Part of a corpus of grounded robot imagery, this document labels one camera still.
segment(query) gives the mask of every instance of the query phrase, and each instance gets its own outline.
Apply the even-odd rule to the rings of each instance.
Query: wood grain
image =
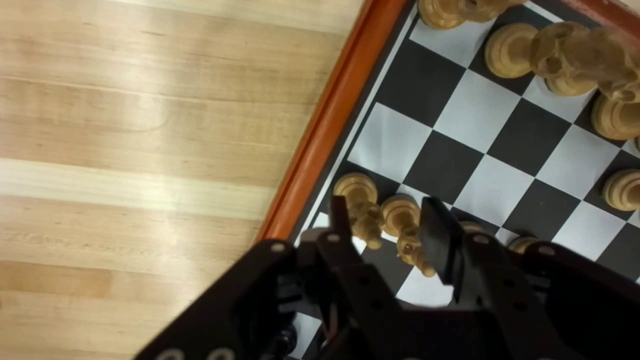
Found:
[[[250,246],[361,0],[0,0],[0,359],[127,359]]]

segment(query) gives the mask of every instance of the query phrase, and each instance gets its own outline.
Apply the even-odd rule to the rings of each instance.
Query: orange wooden board frame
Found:
[[[558,0],[640,44],[640,18],[617,0]],[[365,0],[256,242],[287,239],[303,212],[406,0]]]

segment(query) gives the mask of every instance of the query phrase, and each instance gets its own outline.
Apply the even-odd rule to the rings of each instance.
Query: wooden floor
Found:
[[[250,245],[361,0],[0,0],[0,359],[128,359]]]

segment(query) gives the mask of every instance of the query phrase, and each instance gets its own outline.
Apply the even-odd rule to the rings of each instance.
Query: screw hole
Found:
[[[529,306],[521,301],[516,301],[513,303],[513,308],[521,313],[524,313],[528,310]]]
[[[374,299],[371,302],[371,309],[379,311],[379,310],[382,310],[384,307],[385,306],[382,304],[382,301],[380,301],[378,299]]]

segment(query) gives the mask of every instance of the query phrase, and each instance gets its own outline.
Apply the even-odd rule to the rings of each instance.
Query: checkered pattern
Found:
[[[630,142],[599,137],[590,123],[598,94],[558,97],[540,78],[497,78],[484,64],[484,43],[505,24],[542,28],[567,15],[527,3],[497,19],[435,31],[415,9],[381,66],[357,119],[301,229],[326,227],[334,180],[349,172],[370,176],[379,202],[406,193],[418,203],[441,198],[459,220],[481,224],[502,243],[531,234],[564,245],[633,279],[640,277],[640,216],[610,208],[603,182],[621,168],[640,169]],[[380,250],[354,239],[396,297],[420,306],[444,306],[452,288],[425,278],[397,258],[396,238]],[[317,352],[320,321],[299,313],[295,358]]]

